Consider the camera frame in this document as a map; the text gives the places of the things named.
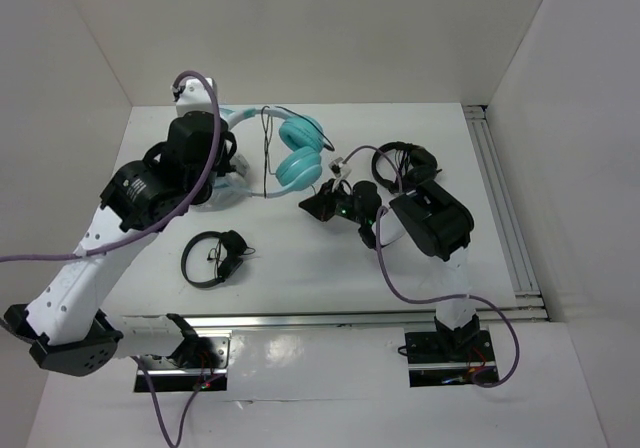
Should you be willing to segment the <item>teal cat-ear headphones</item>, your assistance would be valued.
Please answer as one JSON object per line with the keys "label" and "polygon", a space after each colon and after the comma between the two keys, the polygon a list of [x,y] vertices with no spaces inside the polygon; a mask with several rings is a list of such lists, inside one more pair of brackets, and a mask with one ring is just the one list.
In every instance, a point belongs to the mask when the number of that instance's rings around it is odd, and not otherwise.
{"label": "teal cat-ear headphones", "polygon": [[266,121],[272,121],[274,118],[281,119],[278,134],[284,145],[291,150],[291,153],[273,172],[280,189],[269,192],[267,188],[263,188],[261,192],[255,192],[248,186],[249,190],[245,197],[279,198],[291,192],[303,191],[320,178],[321,152],[323,149],[329,150],[331,146],[324,136],[321,125],[313,118],[294,113],[285,107],[269,105],[260,109],[247,108],[241,111],[222,108],[221,115],[230,130],[258,115],[265,116]]}

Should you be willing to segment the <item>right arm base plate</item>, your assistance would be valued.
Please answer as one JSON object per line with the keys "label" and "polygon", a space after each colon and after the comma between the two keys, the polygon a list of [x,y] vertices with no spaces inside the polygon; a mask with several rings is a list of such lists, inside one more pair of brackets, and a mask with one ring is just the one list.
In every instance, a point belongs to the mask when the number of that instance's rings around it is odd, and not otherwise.
{"label": "right arm base plate", "polygon": [[466,347],[447,354],[436,332],[408,332],[397,352],[408,364],[411,388],[493,384],[499,381],[490,334],[482,330]]}

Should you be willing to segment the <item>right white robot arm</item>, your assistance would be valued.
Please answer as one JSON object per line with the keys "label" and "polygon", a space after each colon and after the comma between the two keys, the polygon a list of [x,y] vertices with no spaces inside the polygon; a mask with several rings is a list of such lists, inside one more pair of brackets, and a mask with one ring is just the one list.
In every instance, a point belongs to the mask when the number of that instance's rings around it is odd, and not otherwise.
{"label": "right white robot arm", "polygon": [[418,250],[435,262],[441,293],[429,300],[398,298],[408,304],[436,307],[436,347],[441,356],[457,360],[469,351],[480,331],[466,274],[474,220],[460,201],[436,182],[425,181],[384,206],[373,182],[360,181],[346,191],[329,180],[299,207],[321,222],[341,217],[355,223],[365,246],[378,255],[407,234]]}

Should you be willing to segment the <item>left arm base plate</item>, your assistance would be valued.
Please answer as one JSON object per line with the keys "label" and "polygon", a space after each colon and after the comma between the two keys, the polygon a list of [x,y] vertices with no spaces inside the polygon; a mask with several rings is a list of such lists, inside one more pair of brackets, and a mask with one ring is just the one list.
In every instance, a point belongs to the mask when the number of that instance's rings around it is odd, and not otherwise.
{"label": "left arm base plate", "polygon": [[223,392],[228,385],[231,331],[204,330],[191,354],[140,356],[157,393]]}

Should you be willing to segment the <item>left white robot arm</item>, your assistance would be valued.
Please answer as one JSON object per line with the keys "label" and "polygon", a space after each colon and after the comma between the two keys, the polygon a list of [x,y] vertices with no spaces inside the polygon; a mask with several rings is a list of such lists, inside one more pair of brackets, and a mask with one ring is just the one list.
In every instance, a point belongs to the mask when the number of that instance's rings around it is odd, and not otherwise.
{"label": "left white robot arm", "polygon": [[212,176],[235,149],[223,116],[191,111],[170,123],[166,140],[114,173],[82,240],[57,256],[58,274],[33,301],[5,312],[5,326],[29,344],[40,369],[84,377],[113,358],[145,355],[184,367],[206,348],[176,313],[117,318],[102,305],[164,228],[208,199]]}

